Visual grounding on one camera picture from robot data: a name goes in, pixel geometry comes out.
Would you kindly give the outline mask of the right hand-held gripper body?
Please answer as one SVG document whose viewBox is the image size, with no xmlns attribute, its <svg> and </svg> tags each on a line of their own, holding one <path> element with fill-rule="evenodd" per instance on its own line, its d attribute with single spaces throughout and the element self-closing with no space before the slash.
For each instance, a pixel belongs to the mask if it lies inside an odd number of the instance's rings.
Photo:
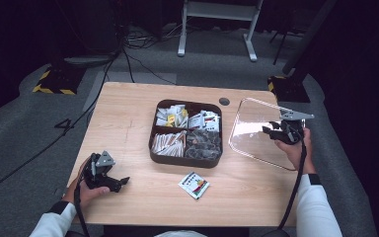
<svg viewBox="0 0 379 237">
<path fill-rule="evenodd" d="M 273 134 L 274 140 L 293 145 L 304 137 L 303 127 L 306 119 L 313 119 L 313 115 L 300 112 L 286 112 L 280 116 L 281 121 Z"/>
</svg>

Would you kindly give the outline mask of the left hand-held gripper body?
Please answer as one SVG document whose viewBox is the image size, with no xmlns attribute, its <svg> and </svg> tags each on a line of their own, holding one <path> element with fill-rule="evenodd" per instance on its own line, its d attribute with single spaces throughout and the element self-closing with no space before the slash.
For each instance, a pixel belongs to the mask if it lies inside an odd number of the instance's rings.
<svg viewBox="0 0 379 237">
<path fill-rule="evenodd" d="M 87 186 L 90 189 L 99 187 L 111 189 L 112 186 L 119 186 L 119 180 L 108 176 L 108 172 L 114 164 L 115 160 L 108 151 L 104 151 L 102 154 L 92 153 L 83 169 Z"/>
</svg>

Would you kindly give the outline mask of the clear plastic box lid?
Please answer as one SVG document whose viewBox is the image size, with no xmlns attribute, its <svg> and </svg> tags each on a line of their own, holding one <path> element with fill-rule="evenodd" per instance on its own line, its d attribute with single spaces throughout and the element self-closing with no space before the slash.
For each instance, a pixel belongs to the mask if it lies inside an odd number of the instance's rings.
<svg viewBox="0 0 379 237">
<path fill-rule="evenodd" d="M 293 165 L 262 130 L 263 126 L 272 129 L 270 121 L 280 123 L 280 116 L 292 111 L 254 98 L 242 99 L 229 137 L 231 149 L 271 166 L 293 171 Z"/>
</svg>

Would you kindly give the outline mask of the dark brown compartment box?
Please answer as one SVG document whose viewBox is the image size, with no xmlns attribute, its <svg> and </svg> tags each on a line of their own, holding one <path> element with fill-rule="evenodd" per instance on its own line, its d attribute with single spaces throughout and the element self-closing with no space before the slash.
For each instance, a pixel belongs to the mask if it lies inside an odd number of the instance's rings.
<svg viewBox="0 0 379 237">
<path fill-rule="evenodd" d="M 215 112 L 220 116 L 220 138 L 221 138 L 221 148 L 222 148 L 222 153 L 223 153 L 223 139 L 222 139 L 222 112 L 221 110 L 212 104 L 203 104 L 203 103 L 195 103 L 195 102 L 186 102 L 186 101 L 177 101 L 177 100 L 163 100 L 158 103 L 157 108 L 156 108 L 156 113 L 158 108 L 168 108 L 173 105 L 184 105 L 186 109 L 189 112 L 189 118 L 191 118 L 194 115 L 197 115 L 201 111 L 210 111 L 210 112 Z M 188 127 L 186 128 L 179 128 L 179 127 L 167 127 L 167 126 L 159 126 L 156 124 L 156 114 L 153 119 L 153 125 L 151 128 L 151 134 L 149 136 L 149 153 L 150 157 L 153 161 L 161 164 L 169 164 L 169 165 L 180 165 L 180 166 L 191 166 L 191 167 L 199 167 L 199 168 L 213 168 L 215 167 L 219 160 L 220 157 L 216 160 L 209 161 L 209 160 L 196 160 L 192 158 L 188 158 L 185 156 L 183 157 L 173 157 L 173 156 L 163 156 L 163 155 L 157 155 L 154 154 L 151 151 L 151 145 L 153 143 L 153 139 L 156 133 L 160 134 L 165 134 L 165 133 L 177 133 L 181 131 L 185 131 L 187 135 L 193 131 L 193 130 L 201 130 L 201 129 L 189 129 Z"/>
</svg>

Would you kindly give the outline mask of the white packet with coloured print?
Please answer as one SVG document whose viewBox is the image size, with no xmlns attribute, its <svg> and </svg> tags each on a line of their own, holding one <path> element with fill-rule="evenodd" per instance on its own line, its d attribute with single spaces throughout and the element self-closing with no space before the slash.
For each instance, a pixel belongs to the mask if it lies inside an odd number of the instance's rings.
<svg viewBox="0 0 379 237">
<path fill-rule="evenodd" d="M 192 198 L 199 199 L 208 189 L 209 183 L 196 172 L 190 172 L 179 181 L 179 186 Z"/>
</svg>

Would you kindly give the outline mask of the person's left hand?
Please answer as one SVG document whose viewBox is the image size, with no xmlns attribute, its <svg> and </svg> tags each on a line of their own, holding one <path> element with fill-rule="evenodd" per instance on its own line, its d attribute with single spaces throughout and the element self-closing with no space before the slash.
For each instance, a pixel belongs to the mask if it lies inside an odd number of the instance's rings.
<svg viewBox="0 0 379 237">
<path fill-rule="evenodd" d="M 90 189 L 84 181 L 80 180 L 82 170 L 86 166 L 88 160 L 85 160 L 79 168 L 77 177 L 72 181 L 72 183 L 67 188 L 64 196 L 61 198 L 63 201 L 68 201 L 70 203 L 74 203 L 74 191 L 77 185 L 80 185 L 80 195 L 79 198 L 81 200 L 80 206 L 81 208 L 86 208 L 89 203 L 94 199 L 105 194 L 108 194 L 111 190 L 108 187 L 99 187 L 95 189 Z"/>
</svg>

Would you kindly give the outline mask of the black yellow striped base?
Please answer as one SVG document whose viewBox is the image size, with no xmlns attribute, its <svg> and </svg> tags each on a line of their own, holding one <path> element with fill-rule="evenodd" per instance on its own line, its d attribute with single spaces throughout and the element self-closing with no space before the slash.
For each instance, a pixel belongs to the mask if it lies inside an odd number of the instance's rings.
<svg viewBox="0 0 379 237">
<path fill-rule="evenodd" d="M 68 66 L 66 69 L 58 69 L 48 66 L 38 79 L 33 91 L 35 93 L 76 95 L 85 72 L 85 68 Z"/>
<path fill-rule="evenodd" d="M 294 82 L 290 77 L 270 76 L 267 79 L 267 85 L 279 102 L 310 102 L 303 84 Z"/>
</svg>

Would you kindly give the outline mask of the pile of brown stick sachets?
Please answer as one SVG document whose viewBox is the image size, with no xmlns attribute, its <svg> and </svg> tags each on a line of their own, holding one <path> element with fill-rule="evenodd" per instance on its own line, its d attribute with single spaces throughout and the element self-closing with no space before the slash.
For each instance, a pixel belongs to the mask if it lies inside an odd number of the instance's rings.
<svg viewBox="0 0 379 237">
<path fill-rule="evenodd" d="M 183 157 L 186 149 L 187 133 L 183 130 L 177 133 L 156 133 L 151 145 L 151 151 L 157 155 Z"/>
</svg>

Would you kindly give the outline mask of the pile of white red packets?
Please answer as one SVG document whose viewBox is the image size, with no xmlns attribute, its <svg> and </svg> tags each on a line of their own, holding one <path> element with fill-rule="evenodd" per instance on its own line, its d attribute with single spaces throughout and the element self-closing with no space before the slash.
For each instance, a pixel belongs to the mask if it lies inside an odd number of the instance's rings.
<svg viewBox="0 0 379 237">
<path fill-rule="evenodd" d="M 215 112 L 201 111 L 189 118 L 188 128 L 219 132 L 220 116 Z"/>
</svg>

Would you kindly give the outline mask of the pile of dark grey packets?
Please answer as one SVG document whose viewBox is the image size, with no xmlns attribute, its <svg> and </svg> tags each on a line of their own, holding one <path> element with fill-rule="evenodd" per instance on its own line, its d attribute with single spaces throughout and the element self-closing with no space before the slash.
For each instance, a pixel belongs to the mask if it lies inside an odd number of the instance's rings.
<svg viewBox="0 0 379 237">
<path fill-rule="evenodd" d="M 185 156 L 196 160 L 213 161 L 222 154 L 220 133 L 208 130 L 193 130 L 187 135 Z"/>
</svg>

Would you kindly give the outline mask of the person's white clothing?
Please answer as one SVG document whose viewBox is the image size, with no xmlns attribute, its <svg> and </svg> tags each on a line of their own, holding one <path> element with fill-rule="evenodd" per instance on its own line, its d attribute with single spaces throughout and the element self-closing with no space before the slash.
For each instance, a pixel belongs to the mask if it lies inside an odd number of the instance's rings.
<svg viewBox="0 0 379 237">
<path fill-rule="evenodd" d="M 153 237 L 207 237 L 201 233 L 192 230 L 175 230 L 166 231 L 160 234 L 156 234 Z"/>
</svg>

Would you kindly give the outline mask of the pile of white yellow packets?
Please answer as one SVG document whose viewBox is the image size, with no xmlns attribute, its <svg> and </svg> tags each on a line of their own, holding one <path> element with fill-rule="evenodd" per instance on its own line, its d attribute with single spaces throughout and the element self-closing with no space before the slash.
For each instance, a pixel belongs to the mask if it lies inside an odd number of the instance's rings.
<svg viewBox="0 0 379 237">
<path fill-rule="evenodd" d="M 156 124 L 159 126 L 186 128 L 188 121 L 189 112 L 184 105 L 157 109 Z"/>
</svg>

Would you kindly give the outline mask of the black tripod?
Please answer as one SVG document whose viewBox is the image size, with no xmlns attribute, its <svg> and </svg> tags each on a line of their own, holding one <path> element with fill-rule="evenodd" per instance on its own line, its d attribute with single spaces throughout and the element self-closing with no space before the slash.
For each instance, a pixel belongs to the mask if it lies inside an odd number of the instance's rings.
<svg viewBox="0 0 379 237">
<path fill-rule="evenodd" d="M 279 59 L 280 53 L 282 51 L 282 48 L 284 46 L 284 43 L 285 43 L 285 40 L 286 40 L 287 37 L 302 38 L 304 35 L 305 35 L 305 32 L 304 31 L 300 31 L 298 29 L 293 29 L 293 30 L 286 31 L 286 32 L 276 31 L 273 34 L 272 38 L 269 40 L 269 43 L 273 43 L 277 36 L 281 36 L 281 39 L 280 39 L 280 42 L 279 42 L 276 54 L 275 54 L 275 56 L 273 58 L 272 64 L 275 65 L 276 62 L 277 62 L 277 60 Z"/>
</svg>

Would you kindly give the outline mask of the dark slanted pole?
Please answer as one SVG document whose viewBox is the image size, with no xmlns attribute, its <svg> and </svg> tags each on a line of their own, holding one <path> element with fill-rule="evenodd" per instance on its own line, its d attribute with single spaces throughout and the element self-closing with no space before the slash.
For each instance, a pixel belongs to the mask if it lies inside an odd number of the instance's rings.
<svg viewBox="0 0 379 237">
<path fill-rule="evenodd" d="M 323 6 L 318 11 L 316 17 L 311 22 L 310 28 L 307 30 L 304 38 L 300 41 L 298 47 L 295 49 L 293 55 L 288 59 L 282 68 L 282 72 L 288 75 L 291 71 L 298 72 L 303 69 L 307 59 L 313 52 L 313 40 L 315 39 L 320 27 L 324 24 L 327 17 L 330 15 L 332 9 L 338 0 L 326 0 Z"/>
</svg>

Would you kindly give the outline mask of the grey flat floor base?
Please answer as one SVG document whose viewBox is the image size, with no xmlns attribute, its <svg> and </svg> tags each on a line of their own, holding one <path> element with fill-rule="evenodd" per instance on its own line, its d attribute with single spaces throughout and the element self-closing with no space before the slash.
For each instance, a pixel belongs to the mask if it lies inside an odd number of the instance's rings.
<svg viewBox="0 0 379 237">
<path fill-rule="evenodd" d="M 92 68 L 105 65 L 113 60 L 113 57 L 69 57 L 65 58 L 64 62 L 74 67 Z"/>
</svg>

